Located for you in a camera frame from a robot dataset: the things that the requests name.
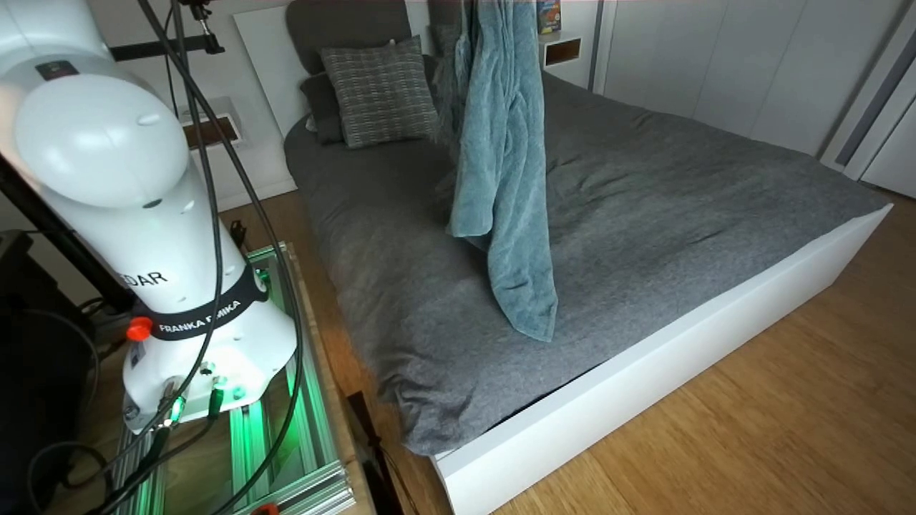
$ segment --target table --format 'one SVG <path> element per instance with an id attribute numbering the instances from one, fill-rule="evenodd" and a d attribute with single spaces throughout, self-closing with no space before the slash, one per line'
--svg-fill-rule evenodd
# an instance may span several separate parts
<path id="1" fill-rule="evenodd" d="M 239 490 L 250 485 L 252 472 L 269 455 L 269 447 L 283 426 L 288 410 L 293 410 L 293 423 L 276 457 L 230 512 L 375 512 L 362 452 L 348 422 L 348 403 L 332 380 L 323 346 L 318 342 L 315 316 L 309 306 L 306 283 L 298 272 L 296 251 L 288 246 L 278 249 L 280 259 L 272 249 L 262 249 L 250 256 L 250 263 L 269 286 L 269 300 L 276 300 L 288 312 L 298 306 L 298 327 L 303 342 L 301 395 L 293 397 L 298 370 L 293 360 L 269 385 L 266 395 L 258 403 L 222 415 L 222 422 L 213 423 L 213 429 L 195 447 L 157 467 L 157 472 L 150 475 L 147 485 L 140 485 L 137 495 L 127 500 L 122 512 L 199 515 L 223 506 Z M 107 423 L 122 426 L 117 433 L 127 433 L 122 415 L 110 415 Z M 205 422 L 175 426 L 169 437 L 173 447 L 193 437 L 202 423 Z M 114 469 L 122 482 L 144 457 L 144 447 L 150 447 L 150 440 L 152 437 L 147 437 L 132 455 L 127 455 L 127 463 Z M 74 503 L 57 498 L 53 512 L 69 512 L 69 506 Z"/>

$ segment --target mattress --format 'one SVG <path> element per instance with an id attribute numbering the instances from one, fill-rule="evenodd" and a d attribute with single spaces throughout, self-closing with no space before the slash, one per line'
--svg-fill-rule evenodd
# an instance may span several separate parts
<path id="1" fill-rule="evenodd" d="M 557 344 L 509 330 L 485 256 L 448 236 L 429 140 L 322 146 L 296 127 L 306 204 L 362 360 L 418 455 L 457 450 L 694 306 L 884 206 L 816 160 L 558 81 L 548 96 Z"/>

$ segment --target white wall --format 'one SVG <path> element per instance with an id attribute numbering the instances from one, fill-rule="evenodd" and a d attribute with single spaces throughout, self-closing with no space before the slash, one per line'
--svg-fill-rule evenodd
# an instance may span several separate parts
<path id="1" fill-rule="evenodd" d="M 608 0 L 598 93 L 819 156 L 907 0 Z"/>

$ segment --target towel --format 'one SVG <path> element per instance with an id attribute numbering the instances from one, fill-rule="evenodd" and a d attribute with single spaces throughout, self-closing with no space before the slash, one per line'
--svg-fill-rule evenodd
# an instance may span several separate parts
<path id="1" fill-rule="evenodd" d="M 487 249 L 491 289 L 527 337 L 550 342 L 545 84 L 535 7 L 467 0 L 457 44 L 458 174 L 449 233 Z"/>

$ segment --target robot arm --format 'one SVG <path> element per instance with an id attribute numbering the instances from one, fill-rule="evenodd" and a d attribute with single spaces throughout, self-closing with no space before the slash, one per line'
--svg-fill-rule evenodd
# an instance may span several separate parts
<path id="1" fill-rule="evenodd" d="M 296 349 L 293 322 L 226 229 L 213 236 L 182 123 L 114 67 L 80 0 L 0 0 L 0 151 L 150 309 L 152 334 L 124 363 L 132 429 L 189 375 L 206 332 L 209 379 L 189 385 L 187 417 L 206 415 L 216 380 L 233 390 L 223 410 L 262 397 Z"/>

